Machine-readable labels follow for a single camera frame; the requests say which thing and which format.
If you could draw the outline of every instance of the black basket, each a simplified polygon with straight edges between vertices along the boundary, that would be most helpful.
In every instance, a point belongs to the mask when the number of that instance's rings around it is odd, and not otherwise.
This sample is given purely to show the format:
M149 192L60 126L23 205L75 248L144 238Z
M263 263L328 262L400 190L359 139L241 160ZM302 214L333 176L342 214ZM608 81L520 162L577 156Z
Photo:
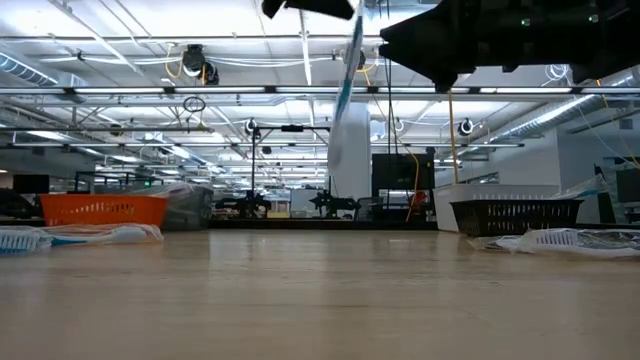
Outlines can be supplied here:
M458 230L471 236L522 235L529 229L573 227L582 200L452 202Z

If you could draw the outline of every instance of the plastic basket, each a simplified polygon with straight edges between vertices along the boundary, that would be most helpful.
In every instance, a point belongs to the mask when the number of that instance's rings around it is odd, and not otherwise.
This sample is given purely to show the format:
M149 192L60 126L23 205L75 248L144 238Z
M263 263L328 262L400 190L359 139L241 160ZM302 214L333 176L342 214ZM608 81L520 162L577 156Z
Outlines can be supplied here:
M160 227L167 199L126 195L40 195L47 226L144 224Z
M452 202L460 232L522 235L529 229L572 227L582 200L470 200Z

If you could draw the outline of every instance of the orange basket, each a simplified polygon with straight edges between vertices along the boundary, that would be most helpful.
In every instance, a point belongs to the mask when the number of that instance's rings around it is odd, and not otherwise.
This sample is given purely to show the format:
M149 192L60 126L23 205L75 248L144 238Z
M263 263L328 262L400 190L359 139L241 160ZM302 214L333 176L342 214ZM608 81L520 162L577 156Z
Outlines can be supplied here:
M135 223L160 227L167 199L127 195L40 195L47 226Z

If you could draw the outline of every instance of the white box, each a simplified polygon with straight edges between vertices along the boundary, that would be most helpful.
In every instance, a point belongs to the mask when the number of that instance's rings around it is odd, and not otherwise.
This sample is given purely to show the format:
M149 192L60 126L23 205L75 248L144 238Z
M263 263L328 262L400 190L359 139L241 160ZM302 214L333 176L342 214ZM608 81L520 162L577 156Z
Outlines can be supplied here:
M433 190L438 229L458 232L452 202L466 200L546 199L559 191L556 185L458 184Z

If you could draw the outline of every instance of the wooden table surface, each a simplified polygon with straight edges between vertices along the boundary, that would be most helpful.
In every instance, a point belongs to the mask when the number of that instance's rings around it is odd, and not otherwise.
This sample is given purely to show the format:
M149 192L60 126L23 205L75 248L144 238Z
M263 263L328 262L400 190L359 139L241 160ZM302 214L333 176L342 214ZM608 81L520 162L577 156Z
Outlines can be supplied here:
M0 258L0 359L639 359L640 262L437 232L170 233Z

